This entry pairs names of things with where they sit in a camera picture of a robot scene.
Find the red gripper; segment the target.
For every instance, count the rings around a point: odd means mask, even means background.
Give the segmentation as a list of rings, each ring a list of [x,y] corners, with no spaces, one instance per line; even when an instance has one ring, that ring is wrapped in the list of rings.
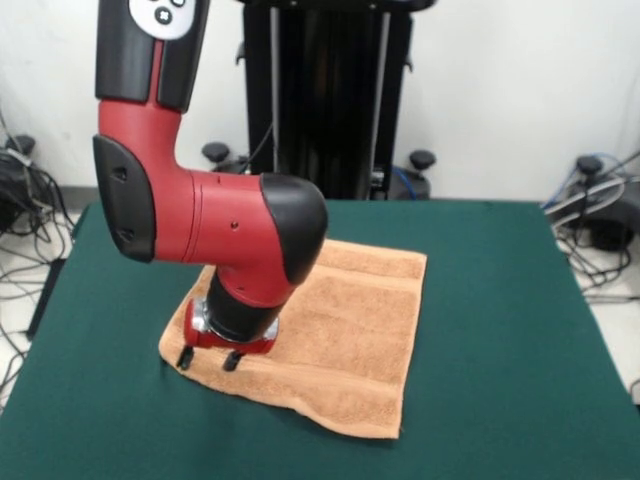
[[[235,372],[240,365],[243,354],[267,354],[273,348],[278,333],[279,319],[276,318],[269,328],[259,337],[249,343],[239,343],[223,338],[208,324],[206,314],[206,300],[194,297],[188,300],[184,314],[183,335],[185,346],[182,349],[176,367],[188,370],[194,358],[194,348],[226,348],[230,351],[223,363],[224,372]]]

